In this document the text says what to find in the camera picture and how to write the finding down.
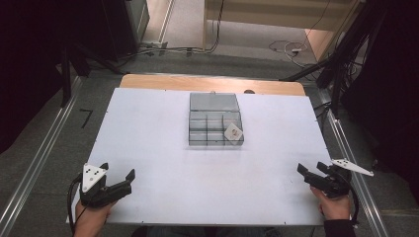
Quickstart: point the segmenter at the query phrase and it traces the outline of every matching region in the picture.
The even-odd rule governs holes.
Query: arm
[[[354,228],[350,221],[351,203],[348,196],[330,199],[314,187],[310,187],[319,199],[318,210],[324,214],[324,230],[326,237],[355,237]]]
[[[83,206],[80,201],[77,202],[76,219],[78,218],[78,220],[76,221],[76,226],[75,226],[76,232],[74,234],[74,237],[99,236],[99,233],[101,232],[101,229],[104,226],[106,219],[111,214],[111,208],[114,204],[115,202],[109,205],[106,205],[102,208],[87,207],[85,209],[85,206]]]

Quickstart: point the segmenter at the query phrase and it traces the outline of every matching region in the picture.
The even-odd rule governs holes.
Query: gray floor
[[[203,47],[203,15],[204,1],[175,0],[164,41],[169,47]],[[217,21],[207,21],[206,25],[206,48],[211,48],[216,39]],[[304,29],[224,21],[219,28],[218,46],[212,54],[289,61],[285,46],[289,54],[293,48],[302,49],[293,59],[297,63],[316,62]]]
[[[129,62],[123,70],[132,73],[179,73],[192,75],[219,75],[275,80],[299,71],[293,63],[223,55],[185,54],[167,52],[162,56],[140,55]],[[68,236],[66,219],[66,192],[71,180],[81,171],[88,160],[98,134],[107,105],[114,88],[119,87],[122,76],[108,70],[95,70],[83,85],[75,105],[62,128],[35,185],[19,214],[10,236]],[[307,96],[314,106],[321,104],[317,89],[305,79],[302,81]],[[15,144],[0,155],[0,209],[3,211],[7,199],[20,183],[31,160],[36,155],[44,136],[52,124],[61,99],[57,93],[31,121]],[[80,109],[93,110],[84,128],[86,114]],[[360,163],[369,168],[374,160],[361,128],[351,122],[341,110],[342,123],[353,151]],[[330,126],[326,123],[324,138],[331,157],[341,156]],[[407,184],[392,173],[376,172],[368,179],[370,189],[380,210],[417,209]],[[417,215],[391,214],[383,216],[390,236],[418,236]],[[358,236],[373,236],[364,214],[360,214],[361,225]],[[107,225],[104,236],[130,236],[136,226]],[[284,236],[309,236],[311,227],[280,228]],[[317,227],[314,236],[324,236]]]

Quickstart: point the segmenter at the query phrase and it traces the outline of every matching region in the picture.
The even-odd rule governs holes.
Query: wooden panel
[[[207,0],[207,19],[217,20],[221,0]],[[269,26],[311,29],[320,19],[329,0],[228,0],[224,2],[222,20]],[[345,18],[353,2],[330,0],[317,30],[335,28],[337,20]]]
[[[206,0],[205,19],[218,19],[221,1]],[[312,29],[308,41],[316,59],[322,60],[361,7],[360,0],[229,0],[224,2],[222,20]]]
[[[230,77],[129,74],[124,76],[120,87],[231,93],[252,90],[256,94],[305,96],[304,89],[298,82],[243,80]]]

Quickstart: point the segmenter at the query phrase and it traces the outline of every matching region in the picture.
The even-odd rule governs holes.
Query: gray box
[[[232,123],[243,131],[240,109],[235,94],[191,93],[189,145],[242,145],[244,135],[239,140],[233,141],[224,136],[224,132]]]

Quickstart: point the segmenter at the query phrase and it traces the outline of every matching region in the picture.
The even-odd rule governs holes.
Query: black cable
[[[329,112],[329,107],[330,107],[330,105],[325,107],[324,110],[320,114],[318,114],[318,116],[316,116],[316,118],[318,119],[319,117],[321,117],[323,119],[323,115],[327,114],[327,112]]]
[[[77,183],[81,183],[81,179],[83,178],[83,175],[80,173],[76,179],[74,179],[71,184],[70,184],[70,188],[68,189],[67,192],[67,211],[68,211],[68,222],[70,223],[70,228],[71,228],[71,232],[75,233],[75,223],[73,221],[73,211],[71,208],[71,197],[72,197],[72,193],[73,193],[73,189],[74,186]]]
[[[353,226],[356,226],[359,223],[358,213],[360,211],[360,199],[358,198],[358,195],[355,192],[354,188],[352,187],[351,183],[349,183],[341,174],[337,172],[333,172],[333,174],[339,176],[345,182],[345,184],[348,186],[348,188],[350,189],[352,193],[352,199],[354,200],[355,212],[354,212],[354,215],[352,216],[351,223]]]
[[[323,113],[323,115],[321,116],[321,129],[320,129],[321,134],[324,134],[324,124],[325,124],[325,122],[326,122],[327,113],[329,113],[329,110],[330,110],[330,106],[327,106],[327,107],[324,109],[324,113]]]
[[[320,106],[316,106],[316,107],[314,107],[313,109],[316,111],[316,110],[318,110],[319,108],[321,108],[321,107],[324,107],[324,106],[330,106],[330,103],[331,102],[326,102],[326,103],[324,103],[324,104],[321,104]]]
[[[311,229],[310,237],[313,237],[314,236],[314,231],[315,231],[315,226],[313,226],[313,228]]]
[[[216,24],[215,43],[212,45],[211,48],[206,48],[204,50],[204,53],[212,53],[212,52],[215,51],[216,47],[218,46],[218,43],[219,43],[219,29],[220,29],[220,25],[221,25],[221,17],[222,17],[223,8],[224,8],[224,0],[222,0],[221,6],[219,8],[218,20],[217,20],[217,24]],[[180,52],[187,52],[186,50],[190,50],[191,52],[202,53],[202,49],[200,47],[166,47],[166,48],[145,49],[143,51],[140,51],[137,54],[143,54],[143,53],[152,52],[152,51],[166,51],[166,50],[175,50],[175,51],[180,51]]]
[[[358,65],[358,66],[363,66],[364,65],[364,64],[356,62],[356,61],[352,61],[352,63],[354,63],[355,65]]]
[[[311,80],[311,81],[315,81],[315,80],[317,80],[317,77],[316,77],[316,76],[314,76],[312,73],[310,73],[310,75],[314,78],[314,80]]]
[[[272,51],[278,52],[278,50],[275,47],[272,47],[272,45],[274,45],[276,42],[279,42],[279,41],[287,41],[287,40],[275,40],[275,41],[271,42],[271,44],[268,45],[268,48]]]
[[[345,93],[349,87],[352,85],[352,83],[354,82],[354,78],[352,77],[352,72],[354,69],[355,64],[357,65],[363,65],[361,63],[356,63],[355,59],[358,56],[358,53],[361,49],[361,47],[363,47],[363,45],[367,42],[369,38],[368,34],[363,34],[361,36],[360,41],[358,42],[358,44],[356,44],[352,50],[352,52],[348,55],[348,60],[347,62],[344,63],[343,68],[344,68],[344,72],[343,73],[343,83],[341,85],[341,92]]]
[[[124,61],[123,63],[121,63],[119,65],[115,65],[115,67],[116,68],[121,68],[122,66],[126,65],[127,63],[129,63],[132,60],[132,58],[135,57],[135,56],[136,56],[136,54],[133,54],[133,55],[128,56],[126,61]],[[89,66],[92,67],[93,69],[97,69],[97,70],[108,69],[106,67],[100,67],[100,66],[95,66],[95,65],[90,65],[90,64],[89,64]]]
[[[351,15],[350,13],[352,12],[352,10],[353,10],[353,8],[351,9],[351,11],[349,11],[348,12],[348,14],[346,15],[346,17],[345,17],[345,20],[343,20],[343,23],[345,23],[346,22],[346,20],[348,20],[348,17]],[[338,47],[338,42],[339,42],[339,39],[340,39],[340,37],[342,36],[342,34],[343,34],[344,32],[341,32],[340,34],[339,34],[339,37],[336,39],[336,42],[335,42],[335,50],[336,50],[336,48]]]
[[[89,199],[89,201],[87,202],[87,204],[84,206],[83,210],[81,211],[81,213],[79,214],[79,216],[77,216],[76,218],[76,222],[74,222],[74,227],[77,226],[77,221],[80,219],[81,215],[84,213],[84,211],[86,211],[87,206],[89,206],[90,201],[92,200],[92,198]]]
[[[318,19],[318,21],[317,21],[317,22],[316,22],[316,23],[315,23],[315,24],[314,24],[314,25],[310,28],[310,31],[308,31],[307,35],[305,36],[304,44],[307,42],[307,40],[308,40],[308,36],[310,35],[311,30],[313,30],[313,28],[315,28],[315,26],[317,26],[317,24],[321,21],[321,19],[323,19],[324,14],[326,13],[327,8],[329,7],[330,1],[331,1],[331,0],[329,0],[329,1],[327,2],[327,5],[326,5],[326,7],[324,8],[323,13],[321,14],[321,16],[320,16],[320,18]]]

